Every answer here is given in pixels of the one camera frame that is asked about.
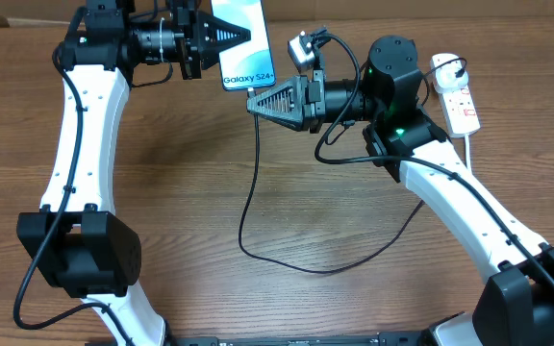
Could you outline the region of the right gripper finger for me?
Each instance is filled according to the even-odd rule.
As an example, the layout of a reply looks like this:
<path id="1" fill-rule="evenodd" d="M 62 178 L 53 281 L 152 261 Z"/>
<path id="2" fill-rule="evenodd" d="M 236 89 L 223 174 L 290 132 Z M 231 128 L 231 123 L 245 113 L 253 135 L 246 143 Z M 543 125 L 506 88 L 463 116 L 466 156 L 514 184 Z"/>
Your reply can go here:
<path id="1" fill-rule="evenodd" d="M 303 112 L 308 77 L 296 75 L 278 86 L 247 99 L 247 111 L 257 115 L 294 115 Z"/>
<path id="2" fill-rule="evenodd" d="M 296 132 L 307 131 L 310 119 L 301 112 L 270 112 L 261 113 L 260 117 Z"/>

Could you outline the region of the Samsung Galaxy smartphone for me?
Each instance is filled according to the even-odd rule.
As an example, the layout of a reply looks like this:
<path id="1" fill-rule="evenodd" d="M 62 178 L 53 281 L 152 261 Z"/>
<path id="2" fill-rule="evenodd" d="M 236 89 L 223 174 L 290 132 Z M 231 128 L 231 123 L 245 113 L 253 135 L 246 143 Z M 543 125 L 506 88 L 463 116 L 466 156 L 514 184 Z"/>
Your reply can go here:
<path id="1" fill-rule="evenodd" d="M 227 91 L 272 87 L 274 63 L 261 0 L 212 0 L 213 15 L 250 32 L 250 39 L 219 54 L 222 86 Z"/>

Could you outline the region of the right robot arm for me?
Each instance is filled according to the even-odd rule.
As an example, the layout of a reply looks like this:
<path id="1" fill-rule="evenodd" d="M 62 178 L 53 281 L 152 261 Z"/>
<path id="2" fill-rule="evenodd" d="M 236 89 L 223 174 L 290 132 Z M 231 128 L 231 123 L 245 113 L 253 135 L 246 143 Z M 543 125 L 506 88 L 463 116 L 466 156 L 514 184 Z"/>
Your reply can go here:
<path id="1" fill-rule="evenodd" d="M 351 80 L 330 82 L 321 49 L 326 31 L 290 41 L 297 74 L 246 108 L 297 132 L 331 134 L 364 122 L 365 160 L 385 168 L 443 222 L 475 263 L 484 289 L 471 313 L 419 332 L 381 333 L 381 345 L 554 345 L 554 245 L 517 221 L 459 158 L 448 134 L 418 98 L 426 76 L 416 45 L 380 37 Z"/>

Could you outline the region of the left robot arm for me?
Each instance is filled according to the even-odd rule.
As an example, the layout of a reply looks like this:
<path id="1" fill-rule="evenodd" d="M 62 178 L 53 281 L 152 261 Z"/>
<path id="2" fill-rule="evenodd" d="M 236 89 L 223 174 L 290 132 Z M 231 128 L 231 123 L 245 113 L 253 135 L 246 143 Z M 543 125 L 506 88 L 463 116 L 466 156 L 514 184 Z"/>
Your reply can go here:
<path id="1" fill-rule="evenodd" d="M 88 1 L 54 49 L 63 79 L 63 122 L 48 186 L 35 212 L 18 216 L 16 233 L 30 273 L 95 311 L 116 345 L 171 345 L 167 321 L 140 282 L 139 236 L 117 218 L 113 166 L 121 115 L 140 64 L 166 64 L 186 80 L 250 40 L 248 29 L 170 1 L 168 17 L 139 20 L 131 1 Z"/>

